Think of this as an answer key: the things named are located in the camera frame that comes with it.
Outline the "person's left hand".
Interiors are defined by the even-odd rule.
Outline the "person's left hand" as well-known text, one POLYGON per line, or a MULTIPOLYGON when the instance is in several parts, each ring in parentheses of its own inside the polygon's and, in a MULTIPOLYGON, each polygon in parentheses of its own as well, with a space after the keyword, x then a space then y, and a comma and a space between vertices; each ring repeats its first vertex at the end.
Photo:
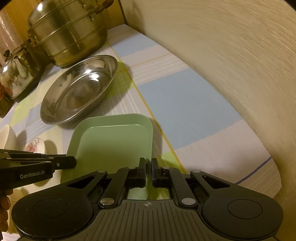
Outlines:
POLYGON ((13 194, 13 190, 5 190, 1 191, 0 196, 0 226, 1 232, 6 232, 8 230, 8 210, 11 207, 10 200, 8 196, 13 194))

